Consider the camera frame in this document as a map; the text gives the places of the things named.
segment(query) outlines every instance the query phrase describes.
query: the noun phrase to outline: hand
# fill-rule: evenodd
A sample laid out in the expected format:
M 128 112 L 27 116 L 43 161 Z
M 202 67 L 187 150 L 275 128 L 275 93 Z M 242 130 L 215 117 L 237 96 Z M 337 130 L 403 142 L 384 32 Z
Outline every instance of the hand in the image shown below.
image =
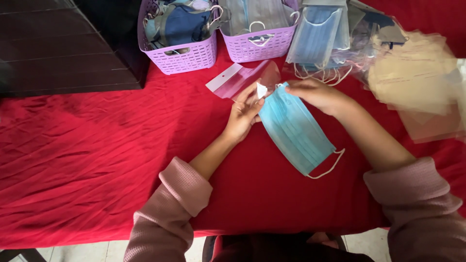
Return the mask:
M 252 99 L 248 99 L 249 95 L 257 88 L 257 82 L 244 89 L 232 106 L 230 118 L 222 135 L 235 143 L 243 141 L 253 124 L 260 122 L 260 117 L 257 114 L 264 105 L 264 99 L 261 98 L 252 106 Z
M 348 105 L 356 103 L 352 98 L 318 80 L 288 81 L 285 91 L 301 97 L 327 115 L 336 116 Z

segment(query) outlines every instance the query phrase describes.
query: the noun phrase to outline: lavender basket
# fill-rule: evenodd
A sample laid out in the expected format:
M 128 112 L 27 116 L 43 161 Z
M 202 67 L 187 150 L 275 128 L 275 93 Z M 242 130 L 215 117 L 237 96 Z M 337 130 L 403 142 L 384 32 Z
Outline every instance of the lavender basket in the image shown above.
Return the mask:
M 143 51 L 160 70 L 166 74 L 177 74 L 210 68 L 217 60 L 217 38 L 216 32 L 206 40 L 183 45 L 170 46 L 153 50 L 148 44 L 144 32 L 143 19 L 148 12 L 154 12 L 157 5 L 152 0 L 142 0 L 137 18 L 137 41 L 139 49 Z M 179 55 L 166 55 L 166 51 L 189 48 L 186 53 Z
M 286 5 L 298 11 L 297 0 L 285 0 Z M 222 32 L 223 39 L 228 49 L 228 54 L 233 62 L 251 62 L 265 60 L 274 57 L 280 57 L 288 52 L 293 34 L 295 33 L 296 23 L 287 28 L 277 28 L 271 30 L 263 30 L 254 33 L 241 34 L 237 36 L 228 36 Z M 257 46 L 249 41 L 250 38 L 265 34 L 273 34 L 274 36 L 264 44 Z

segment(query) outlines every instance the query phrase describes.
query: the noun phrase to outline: red fabric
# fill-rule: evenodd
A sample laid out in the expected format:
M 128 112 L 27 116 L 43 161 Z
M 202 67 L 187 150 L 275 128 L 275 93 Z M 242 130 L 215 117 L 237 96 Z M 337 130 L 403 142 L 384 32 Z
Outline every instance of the red fabric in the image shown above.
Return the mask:
M 367 0 L 406 30 L 439 32 L 466 57 L 465 1 Z M 281 68 L 284 58 L 275 59 Z M 132 214 L 174 156 L 191 160 L 221 133 L 231 100 L 205 84 L 232 64 L 219 37 L 210 69 L 163 75 L 151 66 L 144 90 L 4 99 L 0 105 L 0 248 L 37 248 L 129 238 Z M 245 63 L 254 67 L 258 62 Z M 355 79 L 337 86 L 361 103 L 417 157 L 433 156 L 452 193 L 466 199 L 466 147 L 414 144 L 395 111 Z M 357 233 L 388 226 L 364 185 L 370 169 L 332 117 L 309 106 L 329 140 L 346 152 L 321 179 L 302 176 L 261 124 L 211 178 L 209 206 L 192 219 L 196 236 L 302 230 Z M 328 157 L 314 174 L 328 170 Z M 466 215 L 466 208 L 460 209 Z

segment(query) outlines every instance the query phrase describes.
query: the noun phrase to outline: pink sweater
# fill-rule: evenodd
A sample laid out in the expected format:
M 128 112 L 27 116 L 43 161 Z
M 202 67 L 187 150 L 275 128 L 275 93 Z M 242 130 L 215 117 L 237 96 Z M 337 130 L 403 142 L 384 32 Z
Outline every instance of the pink sweater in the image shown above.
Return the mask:
M 212 186 L 189 164 L 174 158 L 160 173 L 162 185 L 134 214 L 125 262 L 185 261 L 194 237 L 189 219 L 209 203 Z M 395 171 L 364 174 L 371 194 L 392 226 L 393 262 L 466 262 L 462 201 L 449 193 L 432 158 Z

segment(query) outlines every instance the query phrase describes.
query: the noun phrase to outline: person's left hand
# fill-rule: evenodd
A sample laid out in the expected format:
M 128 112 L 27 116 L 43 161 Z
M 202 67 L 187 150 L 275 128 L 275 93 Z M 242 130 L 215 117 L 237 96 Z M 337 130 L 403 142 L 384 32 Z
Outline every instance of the person's left hand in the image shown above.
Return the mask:
M 264 105 L 264 99 L 261 98 L 253 106 L 250 104 L 252 99 L 248 99 L 249 95 L 257 88 L 259 81 L 260 79 L 244 89 L 232 106 L 223 135 L 235 143 L 243 141 L 253 124 L 260 122 L 260 117 L 257 114 Z

